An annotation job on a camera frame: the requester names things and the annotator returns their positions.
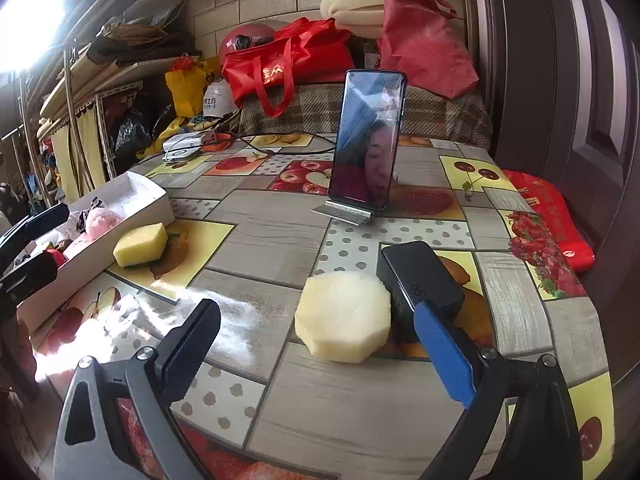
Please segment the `smartphone on stand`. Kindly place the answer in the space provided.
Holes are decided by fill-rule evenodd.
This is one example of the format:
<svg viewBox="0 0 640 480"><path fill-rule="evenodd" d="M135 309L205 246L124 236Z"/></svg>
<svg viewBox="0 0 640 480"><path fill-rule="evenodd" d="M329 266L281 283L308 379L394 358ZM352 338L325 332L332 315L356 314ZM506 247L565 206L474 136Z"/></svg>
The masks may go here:
<svg viewBox="0 0 640 480"><path fill-rule="evenodd" d="M388 203L407 78L389 70L346 73L329 198L381 211Z"/></svg>

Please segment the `red plastic bag right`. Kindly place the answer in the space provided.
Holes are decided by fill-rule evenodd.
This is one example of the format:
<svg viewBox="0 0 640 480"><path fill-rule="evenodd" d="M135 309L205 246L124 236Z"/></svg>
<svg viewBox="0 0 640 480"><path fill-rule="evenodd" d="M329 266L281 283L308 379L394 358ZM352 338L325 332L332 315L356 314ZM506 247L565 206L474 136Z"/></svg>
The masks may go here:
<svg viewBox="0 0 640 480"><path fill-rule="evenodd" d="M525 172L504 170L529 207L539 214L572 270L589 271L596 262L592 247L579 233L561 192L550 182Z"/></svg>

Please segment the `yellow shopping bag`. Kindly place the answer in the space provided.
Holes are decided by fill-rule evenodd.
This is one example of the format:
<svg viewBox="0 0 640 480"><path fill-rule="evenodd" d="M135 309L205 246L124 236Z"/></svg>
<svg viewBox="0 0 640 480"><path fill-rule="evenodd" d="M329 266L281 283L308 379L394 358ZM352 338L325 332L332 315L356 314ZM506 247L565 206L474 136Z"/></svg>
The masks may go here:
<svg viewBox="0 0 640 480"><path fill-rule="evenodd" d="M169 66L165 82L171 93L176 115L192 118L203 111L204 93L220 75L218 56L198 58L183 55Z"/></svg>

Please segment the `red tote bag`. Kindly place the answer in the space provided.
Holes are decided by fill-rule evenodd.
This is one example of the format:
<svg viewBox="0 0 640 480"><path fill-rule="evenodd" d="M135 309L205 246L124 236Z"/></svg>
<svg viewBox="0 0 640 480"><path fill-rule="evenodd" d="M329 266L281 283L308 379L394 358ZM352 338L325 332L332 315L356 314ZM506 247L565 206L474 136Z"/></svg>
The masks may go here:
<svg viewBox="0 0 640 480"><path fill-rule="evenodd" d="M352 34L332 18L298 20L279 29L268 44L232 52L221 73L235 105L257 96L264 113L282 115L299 84L342 81L354 68L348 43Z"/></svg>

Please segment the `yellow curtain shelf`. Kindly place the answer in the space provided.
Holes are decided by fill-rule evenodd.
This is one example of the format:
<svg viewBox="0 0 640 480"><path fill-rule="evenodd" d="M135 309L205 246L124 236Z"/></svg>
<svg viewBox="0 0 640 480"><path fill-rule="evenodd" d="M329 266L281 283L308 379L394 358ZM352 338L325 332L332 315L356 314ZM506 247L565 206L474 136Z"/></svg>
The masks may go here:
<svg viewBox="0 0 640 480"><path fill-rule="evenodd" d="M98 122L96 121L96 107L91 104L76 114L76 122L84 149L85 159L91 174L93 188L105 183L103 155L99 138ZM62 186L66 202L71 204L88 191L87 182L81 168L81 154L77 149L75 137L70 132L70 124L58 128L51 136L55 156L58 182Z"/></svg>

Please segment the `metal clothes rack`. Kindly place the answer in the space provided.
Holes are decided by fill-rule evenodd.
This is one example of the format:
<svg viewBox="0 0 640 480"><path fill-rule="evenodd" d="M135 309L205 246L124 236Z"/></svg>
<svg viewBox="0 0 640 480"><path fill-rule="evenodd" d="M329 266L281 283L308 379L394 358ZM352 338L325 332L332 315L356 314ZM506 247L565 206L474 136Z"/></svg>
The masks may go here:
<svg viewBox="0 0 640 480"><path fill-rule="evenodd" d="M70 98L67 96L66 76L62 75L62 78L56 84L55 89L47 98L47 101L51 101L56 95L58 97L58 102L60 103L60 109L53 117L47 117L36 133L29 133L27 136L27 145L33 143L43 144L44 140L49 139L52 134L58 130L58 128L63 127L65 124L70 124L70 132L73 133L77 149L79 154L81 154L81 168L84 173L84 180L87 182L89 188L89 191L85 195L94 191L96 188L93 188L91 174L88 169L88 162L86 162L85 159L84 149L81 147L76 114L91 104L96 107L96 121L98 122L101 152L102 155L104 155L99 127L100 114L98 111L98 104L96 104L96 94L94 92L89 92L90 82L96 80L96 72L100 72L102 68L98 66L96 71L90 70L89 65L92 65L92 62L88 59L88 50L89 46L85 46L80 50L79 58L75 62L68 62L68 65L70 66L70 85L72 86L73 95Z"/></svg>

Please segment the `black plastic bag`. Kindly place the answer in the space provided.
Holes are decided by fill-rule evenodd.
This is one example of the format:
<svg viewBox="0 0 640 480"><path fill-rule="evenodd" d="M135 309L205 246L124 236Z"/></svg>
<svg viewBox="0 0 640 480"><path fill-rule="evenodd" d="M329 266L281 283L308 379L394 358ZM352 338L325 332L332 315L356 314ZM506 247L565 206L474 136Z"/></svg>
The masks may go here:
<svg viewBox="0 0 640 480"><path fill-rule="evenodd" d="M160 136L160 133L175 118L174 112L164 108L156 117L146 117L140 110L128 108L115 122L113 153L126 157L143 152Z"/></svg>

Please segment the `dark red fabric bag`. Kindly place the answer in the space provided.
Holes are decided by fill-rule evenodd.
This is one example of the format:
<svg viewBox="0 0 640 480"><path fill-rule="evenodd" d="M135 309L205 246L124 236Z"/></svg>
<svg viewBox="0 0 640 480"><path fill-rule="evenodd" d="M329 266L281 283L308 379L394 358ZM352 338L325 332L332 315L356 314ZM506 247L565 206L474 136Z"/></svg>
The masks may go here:
<svg viewBox="0 0 640 480"><path fill-rule="evenodd" d="M449 25L456 17L445 0L384 0L380 69L404 73L408 84L446 99L473 91L472 58Z"/></svg>

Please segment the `white shallow box tray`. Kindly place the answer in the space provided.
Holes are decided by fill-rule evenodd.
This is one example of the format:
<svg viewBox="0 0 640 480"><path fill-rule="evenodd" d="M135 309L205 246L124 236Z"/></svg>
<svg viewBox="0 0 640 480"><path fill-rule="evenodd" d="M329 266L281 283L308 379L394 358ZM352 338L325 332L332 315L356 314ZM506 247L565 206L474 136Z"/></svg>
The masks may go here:
<svg viewBox="0 0 640 480"><path fill-rule="evenodd" d="M78 214L90 207L94 198L102 200L106 209L120 218L117 226L96 240L84 240L76 231ZM29 255L37 255L47 244L63 238L72 241L72 253L58 269L56 280L24 300L17 307L17 316L30 332L50 318L75 292L110 266L113 250L128 231L153 223L169 226L175 221L169 198L163 188L142 174L125 172L68 206L70 218L27 245Z"/></svg>

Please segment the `pale octagonal sponge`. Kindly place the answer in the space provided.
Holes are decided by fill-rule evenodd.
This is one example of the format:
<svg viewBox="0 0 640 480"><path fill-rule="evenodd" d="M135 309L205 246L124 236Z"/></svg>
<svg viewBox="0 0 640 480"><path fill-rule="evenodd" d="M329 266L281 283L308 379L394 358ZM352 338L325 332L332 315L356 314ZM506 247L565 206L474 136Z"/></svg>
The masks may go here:
<svg viewBox="0 0 640 480"><path fill-rule="evenodd" d="M295 333L316 359L360 363L386 344L390 292L374 275L337 271L307 278Z"/></svg>

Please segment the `cream foam roll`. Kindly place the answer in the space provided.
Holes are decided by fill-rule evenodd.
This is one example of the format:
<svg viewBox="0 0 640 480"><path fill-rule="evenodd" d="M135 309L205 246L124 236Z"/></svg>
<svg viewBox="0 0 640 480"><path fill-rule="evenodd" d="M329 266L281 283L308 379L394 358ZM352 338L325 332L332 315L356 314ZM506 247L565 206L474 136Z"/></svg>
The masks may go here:
<svg viewBox="0 0 640 480"><path fill-rule="evenodd" d="M321 0L322 18L333 18L337 29L354 36L380 39L384 22L384 0Z"/></svg>

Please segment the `yellow sponge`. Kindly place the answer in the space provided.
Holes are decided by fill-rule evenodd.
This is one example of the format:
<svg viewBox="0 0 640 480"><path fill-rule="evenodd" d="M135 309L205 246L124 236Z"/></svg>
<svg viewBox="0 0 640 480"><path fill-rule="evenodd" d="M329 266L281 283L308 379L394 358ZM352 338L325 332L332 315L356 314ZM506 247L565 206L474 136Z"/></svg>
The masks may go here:
<svg viewBox="0 0 640 480"><path fill-rule="evenodd" d="M122 268L158 260L165 250L168 235L162 222L140 226L125 233L113 250L115 261Z"/></svg>

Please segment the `red apple plush toy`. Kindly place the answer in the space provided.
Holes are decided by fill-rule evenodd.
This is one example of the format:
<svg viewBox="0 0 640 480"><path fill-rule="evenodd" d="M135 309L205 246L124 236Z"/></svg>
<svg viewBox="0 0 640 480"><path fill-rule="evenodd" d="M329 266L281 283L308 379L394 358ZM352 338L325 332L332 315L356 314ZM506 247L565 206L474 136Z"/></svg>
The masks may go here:
<svg viewBox="0 0 640 480"><path fill-rule="evenodd" d="M60 268L61 266L64 266L64 264L67 261L67 259L64 257L62 252L60 252L59 250L57 250L55 248L47 248L46 252L53 257L53 259L54 259L54 261L56 263L56 266L58 268Z"/></svg>

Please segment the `white helmet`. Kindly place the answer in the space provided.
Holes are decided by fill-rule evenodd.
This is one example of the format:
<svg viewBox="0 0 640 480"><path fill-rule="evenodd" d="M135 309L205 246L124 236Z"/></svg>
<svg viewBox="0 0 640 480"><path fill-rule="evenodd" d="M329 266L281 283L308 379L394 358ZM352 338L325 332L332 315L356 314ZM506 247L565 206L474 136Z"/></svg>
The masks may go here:
<svg viewBox="0 0 640 480"><path fill-rule="evenodd" d="M237 110L230 84L227 81L218 79L206 88L203 98L204 117L223 118Z"/></svg>

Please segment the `black box device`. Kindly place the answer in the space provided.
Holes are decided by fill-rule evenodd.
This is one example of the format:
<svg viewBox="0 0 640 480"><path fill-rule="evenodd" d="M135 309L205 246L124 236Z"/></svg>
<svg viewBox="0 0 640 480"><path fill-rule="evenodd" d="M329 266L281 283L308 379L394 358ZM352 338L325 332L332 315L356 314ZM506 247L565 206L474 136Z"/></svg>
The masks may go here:
<svg viewBox="0 0 640 480"><path fill-rule="evenodd" d="M381 248L376 276L390 292L393 329L405 344L419 341L413 315L422 301L439 308L450 322L462 308L462 287L422 240Z"/></svg>

